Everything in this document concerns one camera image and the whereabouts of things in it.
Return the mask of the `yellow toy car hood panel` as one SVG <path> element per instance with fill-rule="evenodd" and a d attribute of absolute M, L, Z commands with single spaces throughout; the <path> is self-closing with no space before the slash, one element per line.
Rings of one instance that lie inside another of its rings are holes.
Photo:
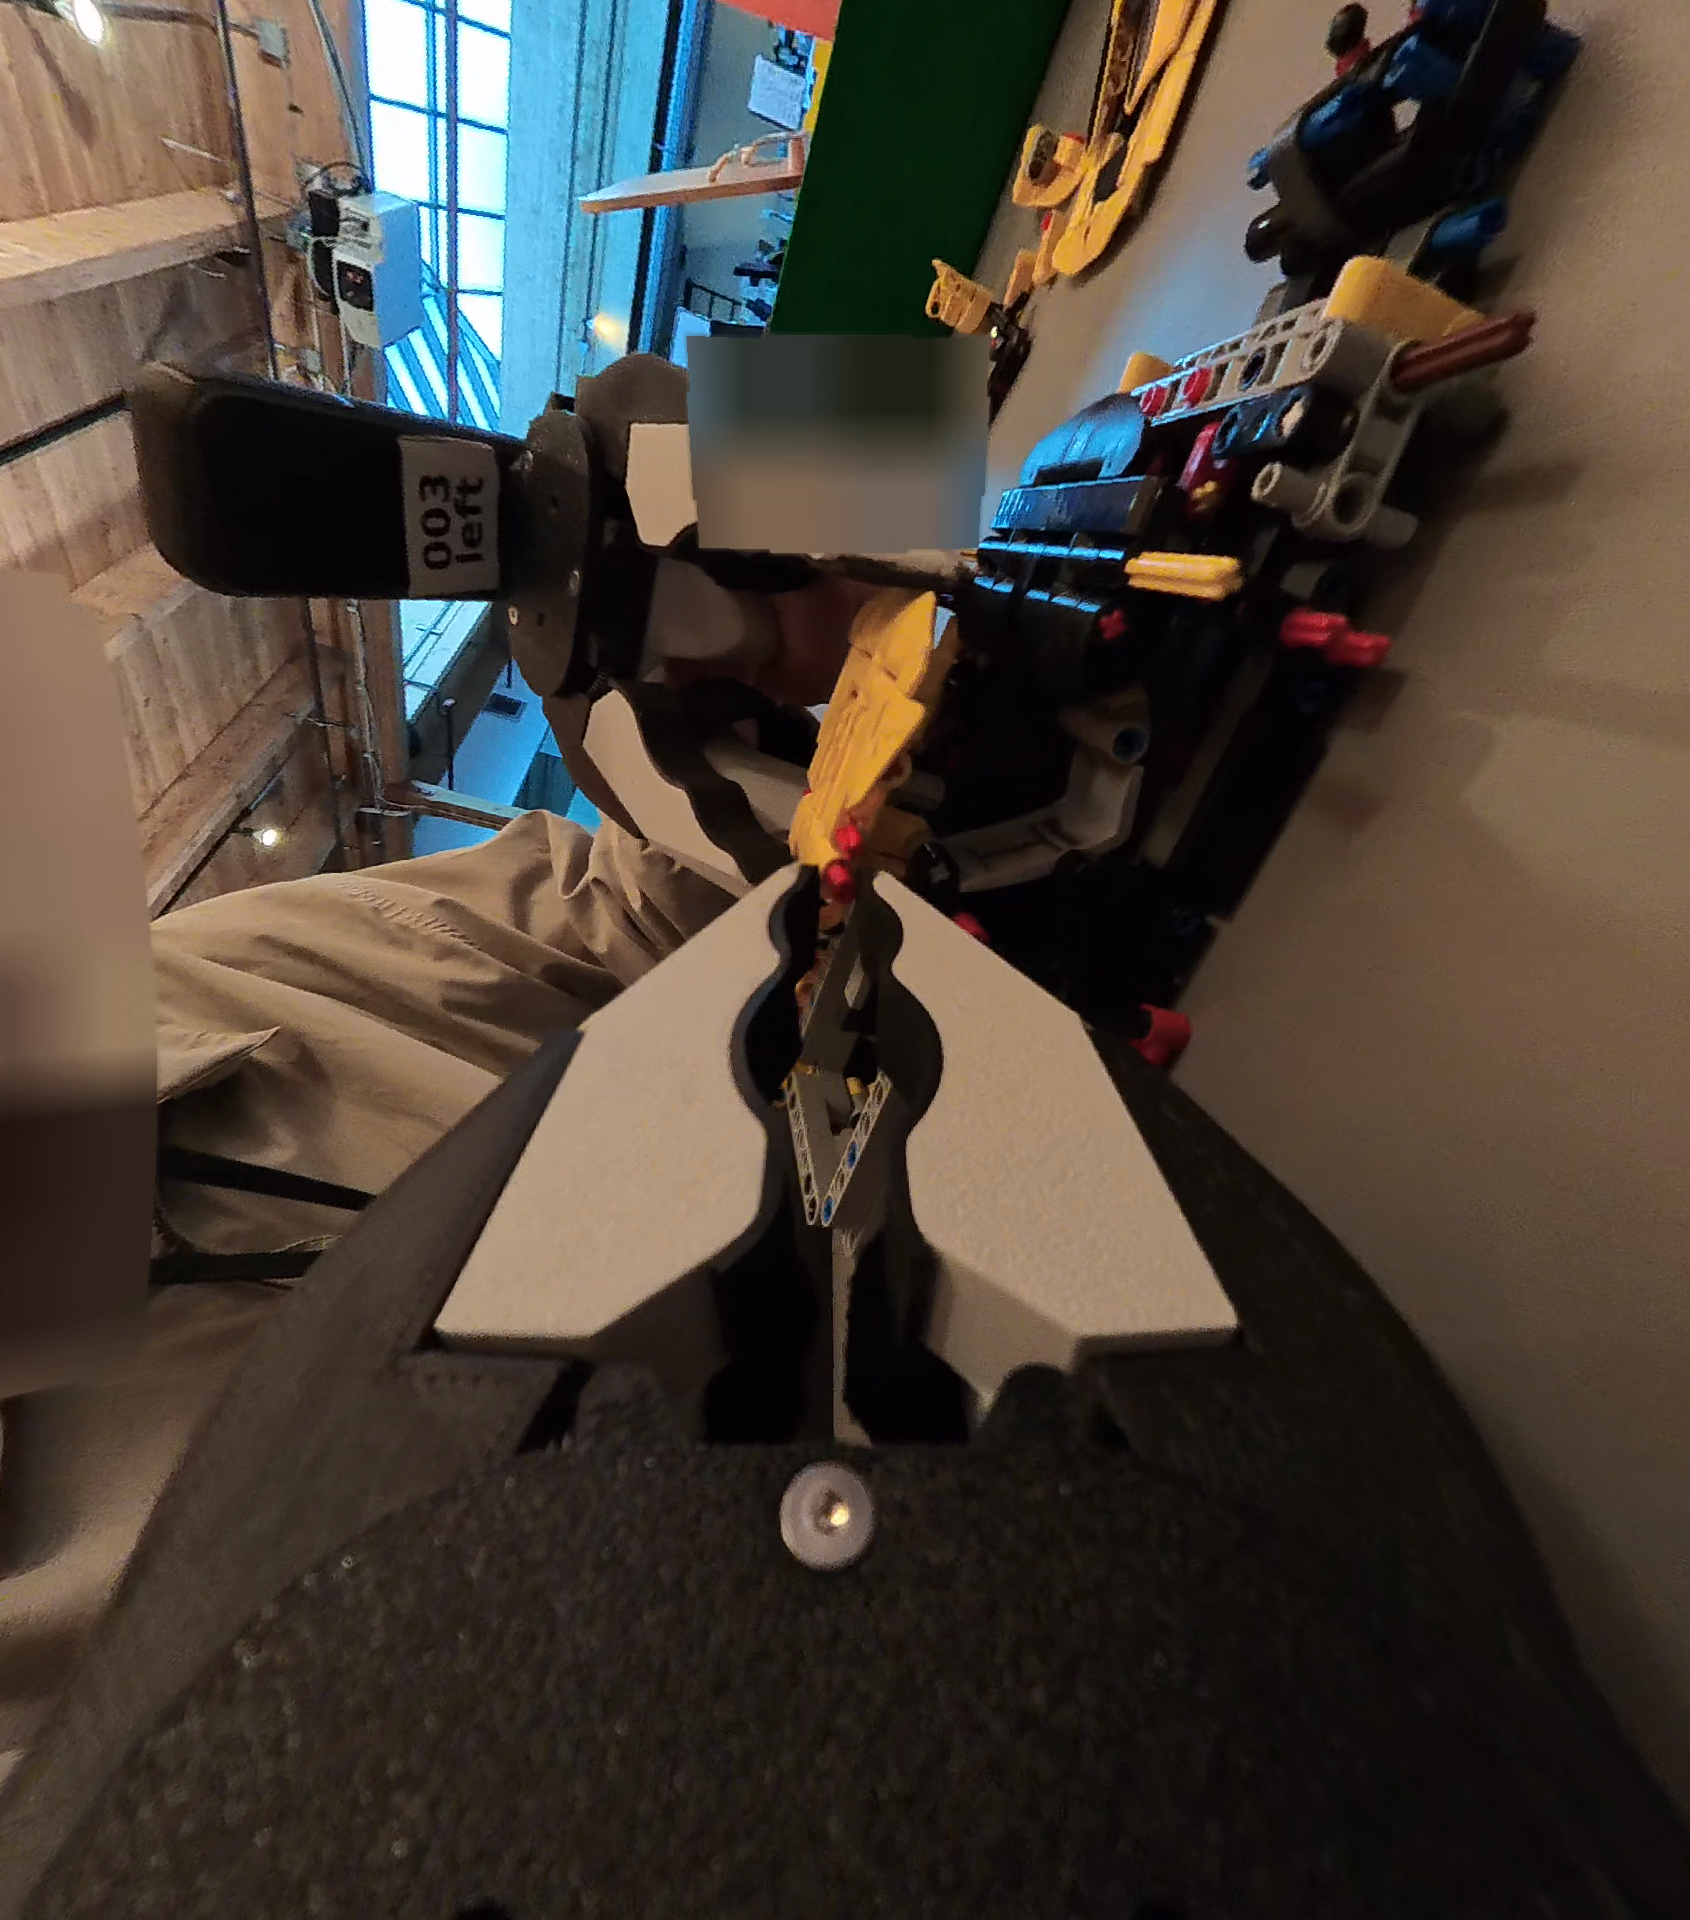
<path fill-rule="evenodd" d="M 1025 132 L 1011 197 L 1041 218 L 1018 251 L 1009 306 L 1058 278 L 1086 275 L 1124 239 L 1164 167 L 1194 95 L 1222 1 L 1119 1 L 1084 132 Z"/>

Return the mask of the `person's left hand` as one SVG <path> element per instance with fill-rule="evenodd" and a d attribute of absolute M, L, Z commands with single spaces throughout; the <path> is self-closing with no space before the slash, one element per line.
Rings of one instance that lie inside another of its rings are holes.
<path fill-rule="evenodd" d="M 777 707 L 824 710 L 849 661 L 859 614 L 885 588 L 838 575 L 756 595 L 763 642 L 736 667 L 738 684 Z"/>

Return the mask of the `grey desk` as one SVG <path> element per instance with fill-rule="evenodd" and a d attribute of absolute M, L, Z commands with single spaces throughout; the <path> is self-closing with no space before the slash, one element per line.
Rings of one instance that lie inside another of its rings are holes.
<path fill-rule="evenodd" d="M 1554 12 L 1533 346 L 1178 1076 L 1434 1353 L 1690 1819 L 1690 3 Z"/>

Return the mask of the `yellow toy fender subassembly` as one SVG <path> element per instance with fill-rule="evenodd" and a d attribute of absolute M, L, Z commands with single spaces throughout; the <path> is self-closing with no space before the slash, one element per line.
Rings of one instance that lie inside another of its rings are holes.
<path fill-rule="evenodd" d="M 897 792 L 959 651 L 956 617 L 928 590 L 886 588 L 860 607 L 790 818 L 797 861 L 873 861 L 898 873 L 927 844 L 930 824 Z"/>

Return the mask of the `grey angled toy beam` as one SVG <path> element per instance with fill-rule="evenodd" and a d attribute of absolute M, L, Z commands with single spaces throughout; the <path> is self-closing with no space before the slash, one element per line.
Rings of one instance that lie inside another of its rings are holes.
<path fill-rule="evenodd" d="M 892 1128 L 885 1113 L 892 1077 L 881 1030 L 883 978 L 865 945 L 862 891 L 841 889 L 826 868 L 809 869 L 814 895 L 812 957 L 794 984 L 799 1052 L 781 1091 L 806 1224 L 833 1249 L 859 1258 L 881 1231 Z"/>

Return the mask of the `yellow toy car chassis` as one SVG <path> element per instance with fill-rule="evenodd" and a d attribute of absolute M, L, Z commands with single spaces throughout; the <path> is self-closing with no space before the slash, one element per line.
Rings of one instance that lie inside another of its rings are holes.
<path fill-rule="evenodd" d="M 1538 1 L 1343 3 L 1330 81 L 1250 157 L 1240 330 L 1134 354 L 1027 454 L 946 593 L 952 665 L 897 802 L 911 884 L 1156 1066 L 1339 718 L 1387 665 L 1377 572 L 1502 420 L 1530 310 L 1482 256 L 1581 39 Z"/>

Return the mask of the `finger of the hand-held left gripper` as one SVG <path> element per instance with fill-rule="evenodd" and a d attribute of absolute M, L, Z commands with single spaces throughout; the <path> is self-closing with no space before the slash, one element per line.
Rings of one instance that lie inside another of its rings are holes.
<path fill-rule="evenodd" d="M 613 685 L 591 701 L 576 788 L 602 818 L 724 889 L 799 861 L 790 836 L 806 766 L 736 725 L 707 732 L 666 684 Z"/>
<path fill-rule="evenodd" d="M 626 497 L 638 536 L 650 547 L 673 547 L 698 526 L 687 422 L 641 420 L 628 427 Z"/>

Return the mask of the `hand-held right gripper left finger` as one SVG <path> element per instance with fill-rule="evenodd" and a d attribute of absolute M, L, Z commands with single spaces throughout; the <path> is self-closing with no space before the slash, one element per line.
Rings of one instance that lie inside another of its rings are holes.
<path fill-rule="evenodd" d="M 584 1019 L 435 1316 L 452 1356 L 650 1369 L 812 1409 L 818 1302 L 773 1090 L 800 1046 L 811 872 L 766 876 Z"/>

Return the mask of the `green plastic bin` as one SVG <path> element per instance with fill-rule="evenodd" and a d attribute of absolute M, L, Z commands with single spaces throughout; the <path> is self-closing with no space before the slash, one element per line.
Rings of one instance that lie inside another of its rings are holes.
<path fill-rule="evenodd" d="M 1068 1 L 843 1 L 784 246 L 774 334 L 934 337 L 934 261 L 968 272 Z"/>

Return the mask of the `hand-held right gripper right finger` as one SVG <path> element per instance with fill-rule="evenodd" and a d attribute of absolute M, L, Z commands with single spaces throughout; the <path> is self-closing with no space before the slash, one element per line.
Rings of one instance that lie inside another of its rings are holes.
<path fill-rule="evenodd" d="M 883 1006 L 918 1007 L 936 1071 L 902 1141 L 928 1266 L 924 1345 L 980 1401 L 1045 1366 L 1217 1345 L 1238 1312 L 1070 1007 L 901 879 Z"/>

